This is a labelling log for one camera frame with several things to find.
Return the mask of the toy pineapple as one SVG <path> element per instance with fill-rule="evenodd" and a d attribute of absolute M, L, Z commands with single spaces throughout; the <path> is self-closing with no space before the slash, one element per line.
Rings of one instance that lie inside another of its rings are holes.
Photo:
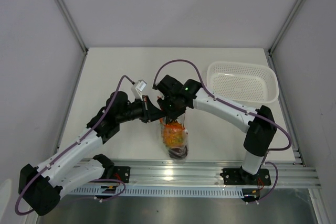
<path fill-rule="evenodd" d="M 187 145 L 188 132 L 182 122 L 174 120 L 165 123 L 161 120 L 160 124 L 162 142 L 167 148 L 183 148 Z"/>

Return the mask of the clear zip bag orange zipper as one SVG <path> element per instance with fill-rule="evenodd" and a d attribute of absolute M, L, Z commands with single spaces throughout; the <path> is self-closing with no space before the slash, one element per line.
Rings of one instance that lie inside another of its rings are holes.
<path fill-rule="evenodd" d="M 159 119 L 160 139 L 170 159 L 183 162 L 188 156 L 188 131 L 185 127 L 186 113 L 171 119 Z"/>

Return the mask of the dark red toy apple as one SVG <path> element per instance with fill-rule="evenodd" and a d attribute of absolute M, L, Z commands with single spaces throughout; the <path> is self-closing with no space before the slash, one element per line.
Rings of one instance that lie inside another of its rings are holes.
<path fill-rule="evenodd" d="M 183 148 L 169 148 L 168 154 L 169 154 L 169 157 L 172 159 L 183 160 L 183 159 L 186 159 L 188 155 L 188 148 L 187 146 Z"/>

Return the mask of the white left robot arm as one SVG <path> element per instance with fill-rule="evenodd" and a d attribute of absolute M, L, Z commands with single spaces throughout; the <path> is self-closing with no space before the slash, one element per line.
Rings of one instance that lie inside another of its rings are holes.
<path fill-rule="evenodd" d="M 106 105 L 65 150 L 37 166 L 27 164 L 21 169 L 19 199 L 26 201 L 32 211 L 43 216 L 73 189 L 95 180 L 115 180 L 114 162 L 103 154 L 95 155 L 87 165 L 78 167 L 77 163 L 116 135 L 120 124 L 136 119 L 149 123 L 165 115 L 146 95 L 130 102 L 125 92 L 112 93 Z"/>

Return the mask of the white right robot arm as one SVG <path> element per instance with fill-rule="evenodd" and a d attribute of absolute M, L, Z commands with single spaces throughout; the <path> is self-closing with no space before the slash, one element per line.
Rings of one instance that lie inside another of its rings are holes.
<path fill-rule="evenodd" d="M 157 102 L 171 119 L 182 115 L 187 108 L 196 109 L 223 119 L 245 133 L 246 154 L 239 176 L 246 184 L 258 179 L 259 169 L 277 131 L 269 107 L 263 105 L 248 113 L 242 104 L 215 97 L 202 82 L 188 79 L 182 84 L 169 75 L 154 84 L 153 89 L 163 95 Z"/>

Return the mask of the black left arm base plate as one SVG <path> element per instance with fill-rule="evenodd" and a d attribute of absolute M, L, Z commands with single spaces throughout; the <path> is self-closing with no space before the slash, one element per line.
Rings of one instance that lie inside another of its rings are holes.
<path fill-rule="evenodd" d="M 115 166 L 112 172 L 112 178 L 120 180 L 127 184 L 130 180 L 131 167 L 129 166 Z"/>

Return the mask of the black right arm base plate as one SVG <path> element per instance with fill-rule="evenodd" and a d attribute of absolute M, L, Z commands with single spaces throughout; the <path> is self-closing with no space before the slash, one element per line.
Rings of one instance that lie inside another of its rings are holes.
<path fill-rule="evenodd" d="M 260 168 L 255 175 L 251 175 L 242 168 L 223 168 L 220 176 L 225 185 L 257 186 L 259 181 L 262 185 L 271 185 L 269 170 L 264 168 Z"/>

